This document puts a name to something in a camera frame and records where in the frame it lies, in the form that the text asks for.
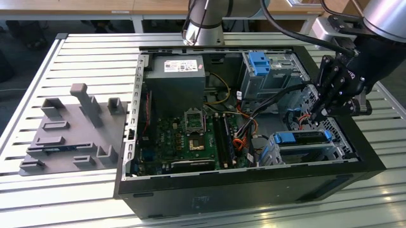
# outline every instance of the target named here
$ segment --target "metal case frame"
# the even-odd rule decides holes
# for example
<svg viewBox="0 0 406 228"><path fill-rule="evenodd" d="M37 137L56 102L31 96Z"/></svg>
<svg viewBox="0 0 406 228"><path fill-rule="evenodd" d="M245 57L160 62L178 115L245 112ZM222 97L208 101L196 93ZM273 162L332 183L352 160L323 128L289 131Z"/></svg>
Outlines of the metal case frame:
<svg viewBox="0 0 406 228"><path fill-rule="evenodd" d="M301 46L242 46L242 48L181 46L166 47L164 50L168 52L180 50L185 53L185 49L205 48L218 51L288 48L312 80L317 75L317 67ZM153 52L156 47L144 47L140 50ZM140 72L136 78L140 78L136 83L141 83ZM121 178L125 173L121 164L128 158L122 157L124 151L121 151L114 197L124 200L140 219L321 200L355 181L365 180L385 170L351 117L336 117L335 122L360 161L316 166L297 165L283 169L257 167L244 172L210 172L205 175L126 180Z"/></svg>

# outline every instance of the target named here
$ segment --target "green circuit board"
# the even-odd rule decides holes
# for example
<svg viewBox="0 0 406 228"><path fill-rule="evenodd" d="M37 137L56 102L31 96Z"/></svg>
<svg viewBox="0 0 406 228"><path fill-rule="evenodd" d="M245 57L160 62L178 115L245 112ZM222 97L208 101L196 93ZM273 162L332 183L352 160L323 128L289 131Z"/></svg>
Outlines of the green circuit board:
<svg viewBox="0 0 406 228"><path fill-rule="evenodd" d="M212 116L189 115L185 123L184 117L161 118L156 124L156 142L153 150L144 150L144 169L146 175L162 174L162 169L173 161L208 159L214 160L214 169L220 169L216 137L213 132ZM202 122L202 132L186 133L188 127L196 127ZM237 130L237 118L228 115L229 132ZM237 158L236 168L245 165L245 158Z"/></svg>

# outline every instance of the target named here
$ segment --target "open computer tower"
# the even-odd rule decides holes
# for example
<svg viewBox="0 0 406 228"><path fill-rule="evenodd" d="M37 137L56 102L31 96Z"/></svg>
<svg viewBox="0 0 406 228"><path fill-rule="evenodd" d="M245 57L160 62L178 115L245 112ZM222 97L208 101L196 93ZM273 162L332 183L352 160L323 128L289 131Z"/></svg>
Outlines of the open computer tower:
<svg viewBox="0 0 406 228"><path fill-rule="evenodd" d="M303 47L140 51L114 184L138 218L323 200L384 170L351 117L307 118Z"/></svg>

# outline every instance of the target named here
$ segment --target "ram slot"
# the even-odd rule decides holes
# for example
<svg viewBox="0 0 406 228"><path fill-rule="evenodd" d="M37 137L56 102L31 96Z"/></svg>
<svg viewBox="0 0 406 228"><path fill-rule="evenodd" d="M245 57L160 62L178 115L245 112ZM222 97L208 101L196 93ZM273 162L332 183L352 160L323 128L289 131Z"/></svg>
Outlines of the ram slot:
<svg viewBox="0 0 406 228"><path fill-rule="evenodd" d="M228 125L228 120L225 117L225 114L222 114L222 124L224 124L224 142L225 142L225 147L226 147L226 154L228 154L228 165L234 166L236 161L234 161L234 151L233 151L233 145L232 145L232 136L229 132L229 125Z"/></svg>
<svg viewBox="0 0 406 228"><path fill-rule="evenodd" d="M228 159L226 159L226 147L225 141L222 140L222 128L221 128L221 120L218 116L212 116L213 120L213 131L214 131L214 145L216 145L216 153L217 160L221 168L228 168Z"/></svg>

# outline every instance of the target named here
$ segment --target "slotted metal table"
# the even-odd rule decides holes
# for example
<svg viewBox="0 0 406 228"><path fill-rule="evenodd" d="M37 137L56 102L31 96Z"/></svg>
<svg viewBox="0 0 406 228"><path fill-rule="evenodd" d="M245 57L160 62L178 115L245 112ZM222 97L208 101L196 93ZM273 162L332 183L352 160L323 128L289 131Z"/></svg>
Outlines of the slotted metal table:
<svg viewBox="0 0 406 228"><path fill-rule="evenodd" d="M304 45L316 63L324 54L280 33L228 33L226 45ZM112 199L114 169L21 177L46 97L64 104L72 83L86 83L98 102L130 101L138 46L178 46L178 34L80 34L56 39L0 138L0 227L399 227L406 225L406 112L380 83L371 116L355 117L387 171L325 200L307 204L140 220Z"/></svg>

